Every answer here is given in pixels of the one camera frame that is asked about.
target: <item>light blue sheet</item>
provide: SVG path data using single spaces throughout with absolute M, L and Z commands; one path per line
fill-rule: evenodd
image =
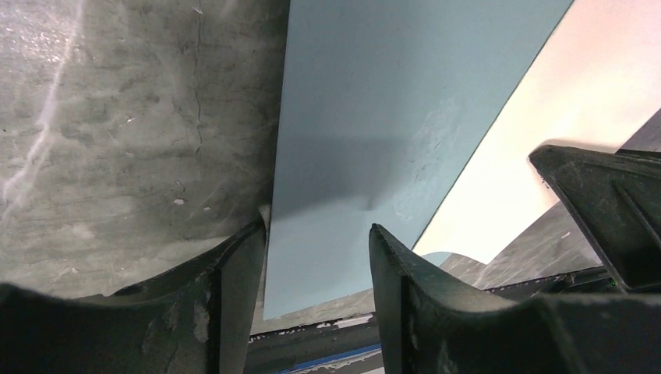
M 370 288 L 373 222 L 415 244 L 570 4 L 292 0 L 264 318 Z

